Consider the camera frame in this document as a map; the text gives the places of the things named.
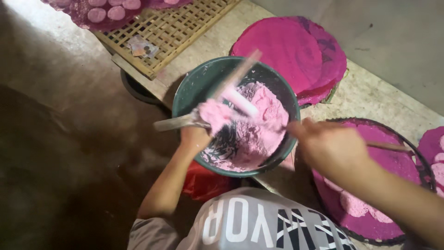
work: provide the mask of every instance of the pink rice flour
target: pink rice flour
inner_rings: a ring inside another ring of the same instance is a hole
[[[220,169],[244,172],[257,169],[276,151],[285,135],[284,129],[276,128],[287,126],[289,115],[276,95],[260,82],[249,83],[236,90],[256,106],[259,110],[257,117],[234,119],[223,133],[218,133],[217,129],[227,124],[224,115],[228,112],[214,103],[201,104],[201,118],[211,124],[211,133],[216,134],[213,143],[201,152],[201,156]],[[220,113],[222,117],[214,117],[217,110],[223,111]]]

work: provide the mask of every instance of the woven bamboo tray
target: woven bamboo tray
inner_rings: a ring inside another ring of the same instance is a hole
[[[194,0],[180,8],[164,10],[145,9],[120,29],[94,32],[132,66],[150,80],[177,55],[211,28],[241,0]],[[133,56],[127,42],[140,34],[144,39],[159,47],[153,58]]]

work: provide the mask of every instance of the bowl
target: bowl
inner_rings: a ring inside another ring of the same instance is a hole
[[[241,63],[245,58],[240,56],[225,56],[207,61],[192,71],[181,82],[177,89],[173,102],[172,116],[179,117],[190,113],[199,103],[205,102],[211,97],[217,86],[228,77],[228,75]],[[244,77],[239,86],[246,85],[250,82],[259,81],[263,83],[277,99],[281,101],[282,106],[289,114],[289,121],[300,120],[300,111],[297,104],[296,95],[286,80],[274,69],[262,62],[258,62]],[[225,126],[221,133],[226,143],[233,143],[233,130],[230,131]],[[194,159],[203,167],[214,171],[221,175],[230,177],[251,177],[259,173],[266,172],[279,165],[293,149],[296,139],[285,134],[282,142],[276,151],[268,157],[257,169],[245,172],[234,172],[217,168],[206,162],[201,154]]]

